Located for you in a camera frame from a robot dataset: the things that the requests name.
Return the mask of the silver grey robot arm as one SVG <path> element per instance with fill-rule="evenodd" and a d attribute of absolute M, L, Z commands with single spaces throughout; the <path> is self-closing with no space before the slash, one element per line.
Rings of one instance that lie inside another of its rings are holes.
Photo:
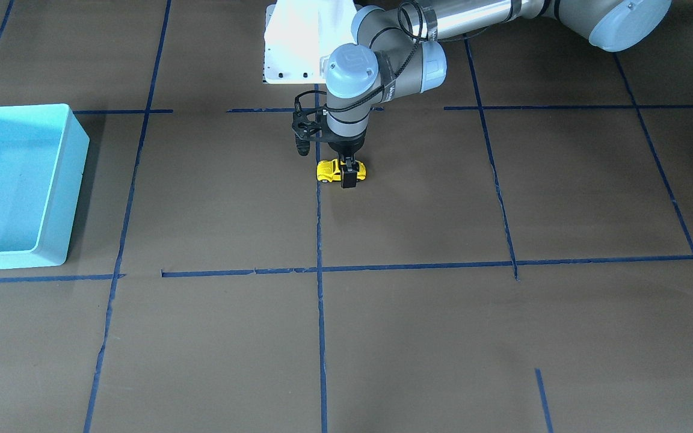
<path fill-rule="evenodd" d="M 443 41 L 490 25 L 549 17 L 608 52 L 621 52 L 648 36 L 665 18 L 670 1 L 404 1 L 391 10 L 357 11 L 354 42 L 335 48 L 325 65 L 322 131 L 336 158 L 317 165 L 320 183 L 352 188 L 366 177 L 356 153 L 369 111 L 382 102 L 416 95 L 446 78 Z"/>

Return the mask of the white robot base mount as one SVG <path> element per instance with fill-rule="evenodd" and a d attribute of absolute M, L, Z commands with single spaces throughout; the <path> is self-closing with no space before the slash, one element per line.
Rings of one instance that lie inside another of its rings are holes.
<path fill-rule="evenodd" d="M 354 42 L 352 1 L 277 1 L 266 8 L 263 80 L 272 85 L 324 84 L 325 64 Z"/>

